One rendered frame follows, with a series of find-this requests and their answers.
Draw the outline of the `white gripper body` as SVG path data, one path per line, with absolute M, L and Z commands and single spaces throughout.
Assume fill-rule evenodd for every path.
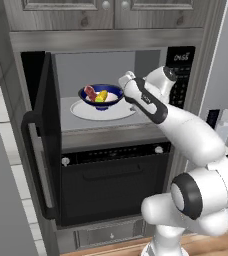
M 125 93 L 136 93 L 137 86 L 134 81 L 136 76 L 132 71 L 127 71 L 122 77 L 118 79 L 118 83 Z

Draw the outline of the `blue bowl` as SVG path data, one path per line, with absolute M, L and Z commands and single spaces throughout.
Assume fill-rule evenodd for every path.
M 78 96 L 86 104 L 93 106 L 100 111 L 107 110 L 110 106 L 117 104 L 124 97 L 123 90 L 117 85 L 92 84 L 92 87 L 97 94 L 99 94 L 102 90 L 106 90 L 108 92 L 107 98 L 104 102 L 91 101 L 86 92 L 84 91 L 84 88 L 79 90 Z

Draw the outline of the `yellow corn cob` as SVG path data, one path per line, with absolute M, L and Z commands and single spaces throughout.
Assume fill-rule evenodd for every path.
M 108 91 L 102 90 L 95 98 L 96 102 L 104 102 L 107 99 Z

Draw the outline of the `black built-in microwave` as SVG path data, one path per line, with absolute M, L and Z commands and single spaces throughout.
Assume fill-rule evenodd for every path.
M 47 52 L 23 52 L 22 64 L 31 102 L 36 101 L 44 56 Z M 170 103 L 183 107 L 190 71 L 194 59 L 193 46 L 160 47 L 153 50 L 94 51 L 51 53 L 54 80 L 60 104 L 60 123 L 63 131 L 148 124 L 141 112 L 111 121 L 93 121 L 79 118 L 70 107 L 81 100 L 78 92 L 86 85 L 116 85 L 127 71 L 144 77 L 161 66 L 174 70 L 177 83 L 170 93 Z

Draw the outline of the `red brown steak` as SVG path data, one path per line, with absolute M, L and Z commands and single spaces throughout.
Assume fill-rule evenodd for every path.
M 86 95 L 89 97 L 89 99 L 94 102 L 95 101 L 95 98 L 97 97 L 97 94 L 94 90 L 94 88 L 90 85 L 87 85 L 85 88 L 84 88 L 84 92 L 86 93 Z

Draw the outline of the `black microwave door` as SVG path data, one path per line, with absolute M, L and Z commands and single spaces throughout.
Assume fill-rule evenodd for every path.
M 60 220 L 61 192 L 61 125 L 57 89 L 55 86 L 52 58 L 50 53 L 44 56 L 35 108 L 33 110 L 36 127 L 39 130 L 49 175 L 50 192 L 53 195 L 53 207 L 56 221 Z

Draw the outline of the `grey wood tall cabinet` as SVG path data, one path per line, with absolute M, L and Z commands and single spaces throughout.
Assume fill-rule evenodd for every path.
M 217 39 L 217 30 L 221 24 L 225 4 L 226 0 L 218 0 L 203 28 L 116 29 L 114 3 L 114 27 L 109 30 L 12 31 L 4 0 L 0 0 L 0 85 L 48 256 L 60 256 L 62 253 L 81 249 L 76 247 L 75 241 L 75 232 L 78 230 L 142 218 L 137 214 L 80 225 L 62 226 L 61 208 L 59 221 L 47 220 L 43 217 L 21 132 L 23 116 L 35 108 L 35 102 L 30 101 L 21 54 L 23 52 L 51 54 L 153 50 L 160 47 L 193 46 L 195 54 L 184 106 L 181 108 L 198 113 L 205 89 L 207 70 L 210 66 L 210 57 Z M 53 195 L 50 192 L 41 136 L 35 124 L 30 124 L 29 130 L 46 204 L 51 208 L 53 207 Z M 61 129 L 61 155 L 118 146 L 144 145 L 161 142 L 164 139 L 163 133 L 150 122 L 141 125 L 79 131 Z

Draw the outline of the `white round turntable plate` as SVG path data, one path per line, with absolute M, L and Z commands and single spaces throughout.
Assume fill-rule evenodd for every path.
M 121 100 L 106 110 L 98 110 L 96 107 L 79 100 L 70 107 L 70 111 L 75 116 L 93 121 L 111 121 L 129 117 L 135 113 L 132 105 L 125 100 Z

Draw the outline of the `grey wood cupboard door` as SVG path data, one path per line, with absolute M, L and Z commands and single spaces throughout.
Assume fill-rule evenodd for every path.
M 203 28 L 218 0 L 114 0 L 116 29 Z
M 114 27 L 114 0 L 4 0 L 12 31 L 109 30 Z

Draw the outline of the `grey fridge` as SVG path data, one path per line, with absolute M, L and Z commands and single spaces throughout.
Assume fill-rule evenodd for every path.
M 228 0 L 208 72 L 200 117 L 206 120 L 228 147 Z

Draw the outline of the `black built-in oven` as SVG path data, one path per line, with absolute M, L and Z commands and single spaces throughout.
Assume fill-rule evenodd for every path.
M 163 191 L 170 149 L 165 141 L 64 154 L 61 224 L 139 214 L 144 198 Z

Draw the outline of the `black oven door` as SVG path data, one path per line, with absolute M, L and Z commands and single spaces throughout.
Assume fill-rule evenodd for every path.
M 122 178 L 86 181 L 91 169 L 139 164 L 143 172 Z M 110 161 L 62 169 L 61 225 L 78 225 L 140 213 L 142 200 L 161 193 L 166 165 L 145 159 Z

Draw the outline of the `grey drawer front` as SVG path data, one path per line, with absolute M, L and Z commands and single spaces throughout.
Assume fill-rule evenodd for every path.
M 82 248 L 139 238 L 143 233 L 144 221 L 138 219 L 78 230 L 75 232 L 75 241 L 76 247 Z

